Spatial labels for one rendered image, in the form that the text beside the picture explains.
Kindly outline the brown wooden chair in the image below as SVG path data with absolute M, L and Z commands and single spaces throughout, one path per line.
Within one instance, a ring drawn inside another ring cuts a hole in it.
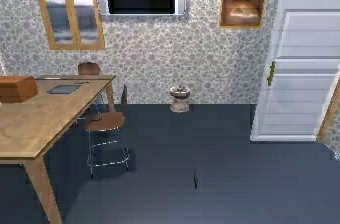
M 82 62 L 78 65 L 78 74 L 79 75 L 100 75 L 101 70 L 100 66 L 94 62 Z M 91 106 L 92 109 L 95 109 L 98 113 L 101 112 L 101 105 L 104 103 L 103 95 L 100 94 L 97 97 L 96 102 Z

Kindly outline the white framed television set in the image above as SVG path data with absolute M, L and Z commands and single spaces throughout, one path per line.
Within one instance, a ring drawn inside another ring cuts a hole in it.
M 96 0 L 101 15 L 183 15 L 187 0 Z

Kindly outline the wooden framed window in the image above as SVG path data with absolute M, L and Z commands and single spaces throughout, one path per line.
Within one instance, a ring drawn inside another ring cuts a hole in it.
M 51 50 L 104 50 L 97 0 L 38 0 Z

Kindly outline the light wooden table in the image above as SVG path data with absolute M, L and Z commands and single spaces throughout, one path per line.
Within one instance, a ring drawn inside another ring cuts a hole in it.
M 24 103 L 0 108 L 0 164 L 21 164 L 50 224 L 62 224 L 43 156 L 101 92 L 114 105 L 112 75 L 40 76 L 38 94 Z M 57 85 L 82 84 L 71 94 L 49 94 Z

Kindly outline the dark grey tablet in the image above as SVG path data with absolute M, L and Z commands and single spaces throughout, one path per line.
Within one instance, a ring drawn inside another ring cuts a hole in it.
M 80 87 L 79 84 L 57 85 L 48 90 L 49 94 L 71 94 Z

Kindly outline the brown box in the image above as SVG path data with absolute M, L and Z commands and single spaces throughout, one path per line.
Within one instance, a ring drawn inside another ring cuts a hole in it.
M 23 103 L 37 94 L 33 76 L 0 76 L 1 103 Z

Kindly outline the brown stool with metal legs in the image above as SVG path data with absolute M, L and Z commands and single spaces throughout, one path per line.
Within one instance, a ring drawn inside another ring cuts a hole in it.
M 125 116 L 124 110 L 128 102 L 128 88 L 126 85 L 123 86 L 121 94 L 121 111 L 120 112 L 104 112 L 96 113 L 88 116 L 85 119 L 85 130 L 88 133 L 88 154 L 87 154 L 87 165 L 90 167 L 90 177 L 94 177 L 95 167 L 105 167 L 124 164 L 126 170 L 129 171 L 130 161 L 130 150 L 126 146 L 126 141 L 120 136 L 116 136 L 115 140 L 108 140 L 101 143 L 92 144 L 91 134 L 94 132 L 112 133 L 119 132 L 121 127 L 124 125 Z M 120 143 L 122 145 L 122 159 L 117 161 L 102 162 L 96 164 L 96 149 L 106 145 Z

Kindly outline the white room door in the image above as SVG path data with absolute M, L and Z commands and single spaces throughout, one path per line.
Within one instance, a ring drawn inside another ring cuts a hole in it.
M 340 0 L 278 0 L 250 139 L 314 141 L 339 78 Z

